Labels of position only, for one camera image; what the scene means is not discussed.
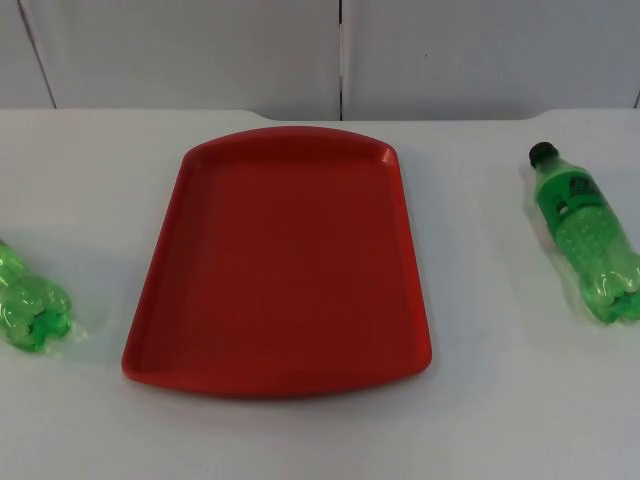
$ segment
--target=bottle label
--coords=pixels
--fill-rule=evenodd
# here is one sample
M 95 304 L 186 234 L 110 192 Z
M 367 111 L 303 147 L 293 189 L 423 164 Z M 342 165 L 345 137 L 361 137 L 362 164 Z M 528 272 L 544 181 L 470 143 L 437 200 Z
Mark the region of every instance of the bottle label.
M 551 235 L 555 237 L 562 221 L 587 206 L 604 206 L 607 201 L 593 178 L 585 172 L 556 175 L 540 188 L 537 202 Z

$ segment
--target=table surface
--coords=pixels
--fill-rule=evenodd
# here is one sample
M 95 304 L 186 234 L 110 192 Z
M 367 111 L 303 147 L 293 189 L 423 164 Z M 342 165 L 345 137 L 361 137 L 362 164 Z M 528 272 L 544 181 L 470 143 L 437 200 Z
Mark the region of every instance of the table surface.
M 629 479 L 640 325 L 591 322 L 531 208 L 527 152 L 592 170 L 640 247 L 640 112 L 316 122 L 399 154 L 434 347 L 381 388 L 230 401 L 124 378 L 120 356 L 183 154 L 284 124 L 240 111 L 0 111 L 0 232 L 75 301 L 50 356 L 0 344 L 3 479 Z

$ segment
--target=red tray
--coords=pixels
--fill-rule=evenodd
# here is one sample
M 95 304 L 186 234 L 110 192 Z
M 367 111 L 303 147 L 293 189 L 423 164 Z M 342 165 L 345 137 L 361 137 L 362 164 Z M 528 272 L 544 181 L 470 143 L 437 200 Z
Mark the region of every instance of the red tray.
M 127 376 L 277 397 L 377 385 L 430 360 L 393 148 L 280 127 L 186 154 L 122 359 Z

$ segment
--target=green bottle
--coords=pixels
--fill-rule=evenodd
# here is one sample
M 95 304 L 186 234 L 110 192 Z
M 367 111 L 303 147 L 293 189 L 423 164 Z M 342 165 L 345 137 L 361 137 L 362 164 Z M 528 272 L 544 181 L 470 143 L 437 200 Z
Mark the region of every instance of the green bottle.
M 33 275 L 20 257 L 0 241 L 0 324 L 12 345 L 39 352 L 48 337 L 71 329 L 71 300 L 55 283 Z
M 536 202 L 591 312 L 605 323 L 640 319 L 640 257 L 589 172 L 548 142 L 535 145 L 529 159 Z

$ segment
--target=bottle cap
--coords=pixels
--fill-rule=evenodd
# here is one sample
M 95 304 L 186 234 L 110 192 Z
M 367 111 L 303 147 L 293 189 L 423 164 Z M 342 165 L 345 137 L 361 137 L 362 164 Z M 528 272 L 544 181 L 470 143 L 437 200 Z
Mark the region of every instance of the bottle cap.
M 558 149 L 549 142 L 537 143 L 529 150 L 529 161 L 533 168 L 536 168 L 540 162 L 543 162 L 547 158 L 557 156 Z

